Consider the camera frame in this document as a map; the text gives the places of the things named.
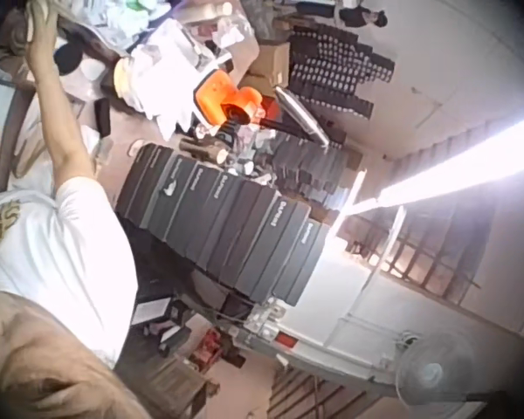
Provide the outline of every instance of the orange object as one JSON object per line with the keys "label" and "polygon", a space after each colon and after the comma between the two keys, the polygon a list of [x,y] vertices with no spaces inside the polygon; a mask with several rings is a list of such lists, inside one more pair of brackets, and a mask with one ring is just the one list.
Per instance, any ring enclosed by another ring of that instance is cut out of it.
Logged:
{"label": "orange object", "polygon": [[262,104],[262,95],[251,87],[237,89],[229,74],[214,70],[194,91],[194,101],[211,125],[223,125],[227,120],[248,124]]}

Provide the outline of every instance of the white t-shirt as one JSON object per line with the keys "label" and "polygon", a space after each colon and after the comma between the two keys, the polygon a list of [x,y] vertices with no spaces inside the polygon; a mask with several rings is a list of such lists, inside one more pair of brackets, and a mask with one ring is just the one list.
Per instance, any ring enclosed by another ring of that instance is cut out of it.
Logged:
{"label": "white t-shirt", "polygon": [[41,305],[114,366],[137,280],[128,239],[96,181],[72,178],[56,199],[0,194],[0,291]]}

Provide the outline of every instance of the ceiling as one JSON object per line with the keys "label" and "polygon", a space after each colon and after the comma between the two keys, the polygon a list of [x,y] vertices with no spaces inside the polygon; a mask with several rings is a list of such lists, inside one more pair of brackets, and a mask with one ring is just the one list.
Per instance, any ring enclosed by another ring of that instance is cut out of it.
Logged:
{"label": "ceiling", "polygon": [[367,0],[385,28],[354,32],[396,61],[390,83],[358,86],[370,121],[334,119],[354,144],[397,158],[486,120],[524,112],[524,22],[502,0]]}

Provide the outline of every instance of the hand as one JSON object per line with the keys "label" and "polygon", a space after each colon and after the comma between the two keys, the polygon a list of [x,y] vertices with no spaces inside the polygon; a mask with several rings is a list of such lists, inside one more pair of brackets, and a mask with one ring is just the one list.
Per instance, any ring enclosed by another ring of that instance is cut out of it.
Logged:
{"label": "hand", "polygon": [[51,75],[58,75],[53,58],[58,13],[53,8],[48,7],[48,16],[45,17],[41,2],[48,5],[48,0],[30,0],[29,3],[29,19],[32,21],[33,33],[32,40],[25,53],[27,64],[37,82]]}

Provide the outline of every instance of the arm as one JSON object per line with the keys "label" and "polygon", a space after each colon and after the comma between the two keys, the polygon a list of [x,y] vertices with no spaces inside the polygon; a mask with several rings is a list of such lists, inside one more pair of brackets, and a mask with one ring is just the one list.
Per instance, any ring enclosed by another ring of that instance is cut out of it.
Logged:
{"label": "arm", "polygon": [[33,40],[27,61],[37,85],[45,145],[52,159],[55,189],[73,177],[94,178],[93,165],[81,138],[76,121],[60,84],[52,54],[56,43],[57,12],[45,14],[36,1],[31,1]]}

